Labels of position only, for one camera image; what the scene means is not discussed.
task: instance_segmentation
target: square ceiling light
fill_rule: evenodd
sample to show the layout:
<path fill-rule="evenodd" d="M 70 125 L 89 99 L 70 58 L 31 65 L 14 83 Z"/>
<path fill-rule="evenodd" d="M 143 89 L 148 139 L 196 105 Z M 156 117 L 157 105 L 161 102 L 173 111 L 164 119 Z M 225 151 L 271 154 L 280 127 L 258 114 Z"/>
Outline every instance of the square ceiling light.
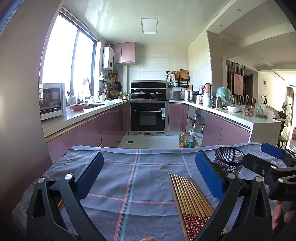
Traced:
<path fill-rule="evenodd" d="M 158 18 L 141 18 L 142 31 L 144 34 L 157 33 Z"/>

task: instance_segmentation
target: plaid tablecloth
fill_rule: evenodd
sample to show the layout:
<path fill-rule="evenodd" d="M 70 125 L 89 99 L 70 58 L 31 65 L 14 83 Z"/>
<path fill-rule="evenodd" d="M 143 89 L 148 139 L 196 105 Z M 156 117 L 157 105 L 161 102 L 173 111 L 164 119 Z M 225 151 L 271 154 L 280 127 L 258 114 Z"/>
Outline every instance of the plaid tablecloth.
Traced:
<path fill-rule="evenodd" d="M 260 144 L 232 145 L 245 154 L 252 153 L 278 166 L 284 164 L 260 150 Z M 104 167 L 88 196 L 81 200 L 86 213 L 108 241 L 137 241 L 154 236 L 156 241 L 184 240 L 175 205 L 168 170 L 188 177 L 190 175 L 209 203 L 215 208 L 218 199 L 213 198 L 195 165 L 195 154 L 204 150 L 210 160 L 215 159 L 217 146 L 188 149 L 117 149 L 74 146 L 43 176 L 47 180 L 62 178 L 84 164 L 94 151 L 101 151 Z M 242 167 L 240 178 L 252 180 L 256 175 Z M 25 234 L 26 220 L 35 182 L 25 191 L 22 200 L 13 210 L 15 224 Z M 237 201 L 226 228 L 231 229 L 242 199 Z M 271 209 L 275 207 L 270 201 Z M 65 208 L 61 207 L 68 229 L 76 233 Z"/>

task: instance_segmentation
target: bundle of chopsticks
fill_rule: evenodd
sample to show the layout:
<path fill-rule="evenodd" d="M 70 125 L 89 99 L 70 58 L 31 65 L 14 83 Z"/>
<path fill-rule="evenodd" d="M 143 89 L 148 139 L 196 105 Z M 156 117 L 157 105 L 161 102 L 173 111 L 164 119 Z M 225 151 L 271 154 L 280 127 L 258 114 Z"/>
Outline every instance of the bundle of chopsticks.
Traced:
<path fill-rule="evenodd" d="M 192 241 L 212 215 L 213 208 L 191 177 L 188 180 L 186 177 L 168 173 L 184 237 L 186 241 Z"/>

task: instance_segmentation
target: cutting board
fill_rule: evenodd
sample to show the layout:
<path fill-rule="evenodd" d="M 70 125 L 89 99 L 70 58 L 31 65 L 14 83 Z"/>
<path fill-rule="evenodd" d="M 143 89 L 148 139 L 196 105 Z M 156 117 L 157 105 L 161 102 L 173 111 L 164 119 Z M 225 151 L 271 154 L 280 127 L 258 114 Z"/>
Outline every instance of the cutting board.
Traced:
<path fill-rule="evenodd" d="M 181 79 L 188 79 L 188 70 L 180 69 L 180 78 Z"/>

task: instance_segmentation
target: wire mesh basket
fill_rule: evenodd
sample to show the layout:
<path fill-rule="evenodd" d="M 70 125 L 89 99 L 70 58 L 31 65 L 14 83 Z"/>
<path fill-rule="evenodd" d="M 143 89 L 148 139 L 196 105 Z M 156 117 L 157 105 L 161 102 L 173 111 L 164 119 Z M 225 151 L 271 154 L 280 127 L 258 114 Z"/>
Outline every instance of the wire mesh basket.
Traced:
<path fill-rule="evenodd" d="M 244 153 L 233 147 L 219 147 L 215 151 L 215 163 L 218 163 L 226 173 L 238 176 L 242 168 Z"/>

